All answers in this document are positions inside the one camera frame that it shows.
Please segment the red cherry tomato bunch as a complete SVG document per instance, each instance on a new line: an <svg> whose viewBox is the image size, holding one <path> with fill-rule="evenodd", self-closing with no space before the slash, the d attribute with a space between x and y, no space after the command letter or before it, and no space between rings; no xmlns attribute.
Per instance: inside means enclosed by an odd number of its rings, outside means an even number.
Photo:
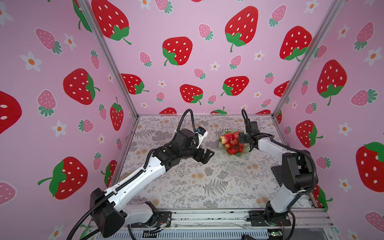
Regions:
<svg viewBox="0 0 384 240"><path fill-rule="evenodd" d="M232 140L224 145L227 150L227 153L230 155L237 155L244 151L244 145L237 142L237 140Z"/></svg>

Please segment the yellow red fake peach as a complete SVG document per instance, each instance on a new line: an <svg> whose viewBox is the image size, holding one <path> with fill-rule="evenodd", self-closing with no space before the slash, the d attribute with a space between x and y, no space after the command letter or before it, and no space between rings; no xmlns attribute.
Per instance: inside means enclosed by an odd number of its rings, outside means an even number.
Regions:
<svg viewBox="0 0 384 240"><path fill-rule="evenodd" d="M220 136L219 138L219 142L222 144L222 145L225 145L229 142L227 136L223 135L223 136Z"/></svg>

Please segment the red fake strawberry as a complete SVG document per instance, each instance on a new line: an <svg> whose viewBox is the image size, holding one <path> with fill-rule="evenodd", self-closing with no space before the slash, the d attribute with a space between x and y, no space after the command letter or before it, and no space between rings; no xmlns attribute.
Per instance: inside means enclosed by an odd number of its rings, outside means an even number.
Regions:
<svg viewBox="0 0 384 240"><path fill-rule="evenodd" d="M226 133L225 136L226 136L228 142L230 142L234 139L234 135L232 133Z"/></svg>

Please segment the pink red fake fruit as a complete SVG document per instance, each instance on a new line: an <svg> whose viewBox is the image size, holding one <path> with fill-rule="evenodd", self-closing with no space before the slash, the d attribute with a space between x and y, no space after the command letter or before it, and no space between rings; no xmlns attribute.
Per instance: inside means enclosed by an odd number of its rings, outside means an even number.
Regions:
<svg viewBox="0 0 384 240"><path fill-rule="evenodd" d="M237 139L237 140L238 140L239 137L240 137L240 132L238 132L238 131L237 131L237 132L234 132L233 135L234 135L234 139Z"/></svg>

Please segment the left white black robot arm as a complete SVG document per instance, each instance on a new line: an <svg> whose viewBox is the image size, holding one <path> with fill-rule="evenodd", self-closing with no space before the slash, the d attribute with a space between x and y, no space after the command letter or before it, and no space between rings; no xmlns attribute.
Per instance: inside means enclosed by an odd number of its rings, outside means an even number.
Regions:
<svg viewBox="0 0 384 240"><path fill-rule="evenodd" d="M67 236L71 240L82 223L91 217L97 229L84 236L87 240L97 233L108 238L119 231L124 225L156 222L154 215L157 210L151 203L145 203L124 212L127 203L144 187L157 177L177 166L181 160L194 159L198 163L207 164L214 152L201 147L208 136L202 128L193 126L193 130L182 129L179 122L172 140L147 154L144 164L134 171L130 177L107 188L105 191L97 188L91 193L90 209L74 225Z"/></svg>

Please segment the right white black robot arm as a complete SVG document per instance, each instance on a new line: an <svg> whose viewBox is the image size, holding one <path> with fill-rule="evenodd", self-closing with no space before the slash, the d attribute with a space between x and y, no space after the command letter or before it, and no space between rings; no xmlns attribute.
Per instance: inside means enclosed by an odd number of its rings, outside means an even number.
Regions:
<svg viewBox="0 0 384 240"><path fill-rule="evenodd" d="M280 160L280 166L271 170L279 181L280 190L267 202L265 210L250 211L248 222L253 226L283 226L290 224L292 206L303 195L310 195L318 183L315 162L308 151L293 149L277 142L274 136L262 133L256 121L250 121L246 110L242 110L245 132L240 133L240 142L250 145L250 150L264 151Z"/></svg>

